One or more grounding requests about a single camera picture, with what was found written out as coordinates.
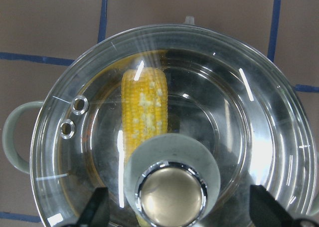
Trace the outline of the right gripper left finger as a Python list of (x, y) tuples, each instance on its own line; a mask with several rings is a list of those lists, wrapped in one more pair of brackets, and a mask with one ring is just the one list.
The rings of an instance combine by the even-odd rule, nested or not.
[(110, 221), (109, 192), (107, 187), (96, 188), (76, 227), (107, 227)]

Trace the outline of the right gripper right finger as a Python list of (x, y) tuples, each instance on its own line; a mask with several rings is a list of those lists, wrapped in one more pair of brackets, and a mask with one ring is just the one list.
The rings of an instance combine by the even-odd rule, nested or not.
[(262, 186), (250, 186), (249, 216), (256, 227), (291, 227), (293, 218)]

